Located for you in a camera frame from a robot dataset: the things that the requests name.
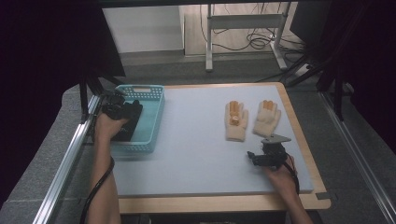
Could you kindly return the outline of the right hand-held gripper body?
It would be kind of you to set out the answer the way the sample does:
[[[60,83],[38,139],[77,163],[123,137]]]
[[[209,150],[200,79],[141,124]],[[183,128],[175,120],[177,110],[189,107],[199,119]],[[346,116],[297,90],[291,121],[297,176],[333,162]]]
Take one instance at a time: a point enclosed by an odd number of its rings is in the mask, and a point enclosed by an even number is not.
[[[279,169],[288,157],[283,143],[289,141],[290,138],[278,134],[264,137],[262,139],[263,165],[274,170]]]

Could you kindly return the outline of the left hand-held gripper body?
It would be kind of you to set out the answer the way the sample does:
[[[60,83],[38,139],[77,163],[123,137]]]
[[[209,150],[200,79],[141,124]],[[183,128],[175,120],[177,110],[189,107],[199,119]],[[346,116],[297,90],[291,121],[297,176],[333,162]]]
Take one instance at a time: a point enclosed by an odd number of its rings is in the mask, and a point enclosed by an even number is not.
[[[102,112],[111,119],[122,119],[124,102],[124,94],[121,91],[107,92],[102,103]]]

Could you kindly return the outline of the cream glove with orange fingertips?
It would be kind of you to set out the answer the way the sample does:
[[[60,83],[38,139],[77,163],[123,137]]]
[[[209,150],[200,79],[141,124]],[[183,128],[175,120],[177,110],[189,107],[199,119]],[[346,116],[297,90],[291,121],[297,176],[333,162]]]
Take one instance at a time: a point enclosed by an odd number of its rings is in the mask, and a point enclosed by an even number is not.
[[[260,136],[271,136],[279,123],[280,117],[281,111],[277,108],[277,103],[263,100],[259,104],[253,132]]]

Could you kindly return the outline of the cream glove with orange label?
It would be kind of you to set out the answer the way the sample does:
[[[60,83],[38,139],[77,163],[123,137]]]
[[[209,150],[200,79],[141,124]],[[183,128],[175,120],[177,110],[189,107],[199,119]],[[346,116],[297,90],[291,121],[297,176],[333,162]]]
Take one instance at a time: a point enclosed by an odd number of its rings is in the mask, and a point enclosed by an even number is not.
[[[244,142],[248,126],[248,111],[243,103],[231,101],[225,106],[225,128],[228,141]]]

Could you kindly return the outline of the turquoise plastic basket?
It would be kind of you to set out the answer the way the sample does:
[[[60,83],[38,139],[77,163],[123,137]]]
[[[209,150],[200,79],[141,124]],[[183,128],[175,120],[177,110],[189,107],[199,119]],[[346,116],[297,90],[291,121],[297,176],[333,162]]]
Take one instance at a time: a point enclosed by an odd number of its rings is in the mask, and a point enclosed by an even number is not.
[[[164,108],[164,86],[161,85],[119,85],[115,91],[124,94],[124,103],[138,100],[143,110],[130,142],[111,140],[114,157],[129,158],[154,151]]]

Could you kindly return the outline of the person's left hand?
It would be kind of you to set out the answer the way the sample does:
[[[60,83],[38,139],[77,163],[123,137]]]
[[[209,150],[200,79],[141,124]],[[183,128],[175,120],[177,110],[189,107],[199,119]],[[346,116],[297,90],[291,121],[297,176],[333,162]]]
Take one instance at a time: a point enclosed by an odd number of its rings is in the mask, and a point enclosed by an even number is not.
[[[94,140],[96,142],[109,142],[128,122],[128,119],[111,119],[107,114],[101,113],[95,123]]]

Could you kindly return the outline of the person's right hand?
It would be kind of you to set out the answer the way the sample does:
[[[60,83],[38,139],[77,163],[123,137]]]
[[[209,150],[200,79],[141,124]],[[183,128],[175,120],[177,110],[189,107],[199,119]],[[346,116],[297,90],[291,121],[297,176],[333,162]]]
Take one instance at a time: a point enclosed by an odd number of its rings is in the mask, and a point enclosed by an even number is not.
[[[294,166],[294,158],[292,156],[288,156],[286,159],[286,164],[282,165],[275,171],[268,167],[263,167],[262,169],[276,192],[282,198],[284,198],[286,193],[291,191],[295,191],[297,194],[296,182],[293,177],[296,174],[296,170]]]

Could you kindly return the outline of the black metal stand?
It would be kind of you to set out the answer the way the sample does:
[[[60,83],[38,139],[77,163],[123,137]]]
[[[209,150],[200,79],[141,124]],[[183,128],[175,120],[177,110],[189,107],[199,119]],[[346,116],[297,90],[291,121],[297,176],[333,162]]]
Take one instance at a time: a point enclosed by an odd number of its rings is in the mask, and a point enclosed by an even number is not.
[[[94,72],[90,72],[86,75],[81,75],[79,79],[79,95],[80,95],[80,104],[81,104],[81,119],[80,123],[83,124],[88,120],[89,117],[89,103],[88,103],[88,93],[87,89],[95,96],[101,96],[105,93],[105,89],[100,82],[99,78],[102,77],[105,80],[115,84],[115,85],[122,85],[123,82],[119,79],[107,75],[101,72],[95,74]]]
[[[341,54],[342,51],[340,49],[335,49],[322,63],[319,63],[291,81],[287,81],[284,78],[282,82],[286,87],[294,87],[310,77],[320,74],[316,88],[318,91],[324,92],[333,85],[333,93],[331,94],[332,111],[339,120],[343,121],[342,99],[346,94],[344,92],[344,80],[340,67]]]

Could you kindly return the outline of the wooden table board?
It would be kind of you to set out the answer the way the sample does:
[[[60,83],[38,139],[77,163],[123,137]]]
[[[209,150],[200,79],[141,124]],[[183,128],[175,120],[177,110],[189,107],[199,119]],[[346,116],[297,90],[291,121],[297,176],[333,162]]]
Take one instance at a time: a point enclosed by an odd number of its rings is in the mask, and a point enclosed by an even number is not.
[[[307,209],[327,209],[331,205],[326,189],[321,180],[309,146],[306,143],[300,124],[296,118],[289,96],[284,86],[278,82],[262,84],[222,84],[175,86],[165,89],[181,88],[212,88],[231,86],[253,86],[275,84],[290,117],[290,124],[298,141],[298,146],[310,174],[314,189],[300,194],[301,201]],[[237,195],[170,195],[170,196],[120,196],[120,210],[124,214],[131,213],[213,213],[213,212],[247,212],[281,210],[284,204],[274,190],[270,193],[237,194]]]

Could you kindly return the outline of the grey foam mat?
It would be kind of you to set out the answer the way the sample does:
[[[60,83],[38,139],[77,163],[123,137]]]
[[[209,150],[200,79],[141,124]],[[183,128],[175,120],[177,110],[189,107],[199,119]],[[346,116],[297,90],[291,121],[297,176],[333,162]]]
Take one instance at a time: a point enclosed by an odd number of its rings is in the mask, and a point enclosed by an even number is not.
[[[117,161],[114,176],[121,197],[170,195],[237,195],[273,191],[249,151],[262,154],[262,138],[252,129],[259,102],[271,100],[281,111],[276,133],[288,137],[286,151],[294,157],[300,190],[314,189],[301,148],[275,84],[167,89],[154,151]],[[231,100],[249,112],[246,140],[225,138],[224,112]]]

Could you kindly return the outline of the white panel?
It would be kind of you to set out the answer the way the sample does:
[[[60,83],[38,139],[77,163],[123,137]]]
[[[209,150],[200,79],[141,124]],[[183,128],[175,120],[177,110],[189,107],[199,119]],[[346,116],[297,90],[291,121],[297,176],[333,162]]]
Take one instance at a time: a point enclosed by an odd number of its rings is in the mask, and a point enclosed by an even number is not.
[[[119,53],[182,50],[184,29],[178,6],[104,8]]]

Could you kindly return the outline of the black curtain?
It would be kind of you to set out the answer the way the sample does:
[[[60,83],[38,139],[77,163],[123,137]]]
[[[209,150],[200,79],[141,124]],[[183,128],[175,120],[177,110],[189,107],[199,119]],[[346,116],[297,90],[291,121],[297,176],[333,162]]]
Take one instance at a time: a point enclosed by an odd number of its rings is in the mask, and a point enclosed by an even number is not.
[[[396,0],[301,1],[290,30],[332,59],[317,88],[350,84],[351,103],[396,153]]]
[[[0,0],[0,207],[45,139],[63,94],[124,74],[98,0]]]

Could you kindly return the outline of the white power strip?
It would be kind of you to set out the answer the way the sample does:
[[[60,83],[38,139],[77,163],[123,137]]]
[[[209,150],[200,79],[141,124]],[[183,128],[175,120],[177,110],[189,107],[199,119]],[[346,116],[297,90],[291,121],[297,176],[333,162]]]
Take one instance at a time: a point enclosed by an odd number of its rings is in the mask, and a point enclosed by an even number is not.
[[[294,73],[294,75],[297,77],[300,77],[301,75],[308,72],[311,68],[312,68],[312,66],[310,64],[305,63]]]

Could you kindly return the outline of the aluminium rail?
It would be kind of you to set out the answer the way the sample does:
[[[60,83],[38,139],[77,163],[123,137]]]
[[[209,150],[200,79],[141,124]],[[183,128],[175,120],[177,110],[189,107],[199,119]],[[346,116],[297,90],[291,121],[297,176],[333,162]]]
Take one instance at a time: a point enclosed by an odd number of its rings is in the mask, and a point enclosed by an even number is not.
[[[340,133],[352,160],[355,162],[361,176],[371,191],[380,211],[382,212],[385,220],[388,224],[396,224],[396,205],[391,201],[385,187],[380,183],[375,173],[371,169],[368,161],[364,158],[361,153],[357,142],[350,133],[346,124],[339,119],[333,110],[333,102],[327,92],[320,92],[319,97],[328,111],[334,126]]]
[[[32,224],[48,224],[50,217],[54,211],[56,203],[64,187],[69,173],[73,167],[74,161],[78,155],[79,149],[82,146],[83,140],[90,126],[92,125],[93,114],[100,102],[99,96],[93,96],[88,103],[88,117],[77,126],[73,138],[64,154],[62,162],[49,186],[49,190],[38,209],[35,219]]]

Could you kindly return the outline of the white metal desk frame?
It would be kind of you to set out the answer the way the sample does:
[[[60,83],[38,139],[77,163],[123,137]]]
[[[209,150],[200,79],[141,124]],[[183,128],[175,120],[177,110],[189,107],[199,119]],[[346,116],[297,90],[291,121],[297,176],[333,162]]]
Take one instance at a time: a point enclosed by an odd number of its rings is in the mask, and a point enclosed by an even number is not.
[[[206,48],[205,48],[205,70],[213,70],[213,44],[212,31],[215,29],[253,29],[268,28],[275,29],[273,40],[269,45],[281,70],[286,70],[286,62],[280,52],[279,43],[289,16],[291,3],[287,3],[281,13],[278,14],[250,14],[250,15],[218,15],[212,14],[212,5],[207,6],[206,16]]]

